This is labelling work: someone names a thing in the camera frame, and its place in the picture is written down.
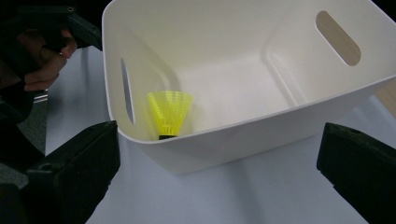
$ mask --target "handle cutout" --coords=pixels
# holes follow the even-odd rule
[[[320,33],[346,64],[354,66],[359,63],[361,49],[327,11],[319,12],[316,23]]]
[[[129,76],[128,70],[126,69],[125,62],[121,59],[121,72],[122,72],[122,83],[124,88],[124,95],[125,95],[125,109],[128,113],[128,117],[131,122],[134,124],[134,102],[132,101],[131,97],[131,87],[129,85]]]

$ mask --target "yellow shuttlecock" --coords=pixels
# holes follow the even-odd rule
[[[148,94],[160,140],[178,135],[190,108],[192,96],[182,91],[155,91]]]

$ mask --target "shuttlecock cork base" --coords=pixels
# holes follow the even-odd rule
[[[192,99],[190,94],[182,91],[155,91],[148,94],[160,140],[178,136]]]

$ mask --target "white plastic bin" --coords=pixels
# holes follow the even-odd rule
[[[396,25],[368,0],[115,0],[103,37],[110,117],[176,174],[318,133],[396,74]],[[159,141],[164,90],[194,100]]]

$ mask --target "gray floor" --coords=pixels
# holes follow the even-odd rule
[[[32,144],[42,152],[46,146],[47,106],[47,101],[34,104],[29,118],[18,125]],[[27,177],[0,163],[0,184],[4,183],[12,183],[22,188],[27,184]]]

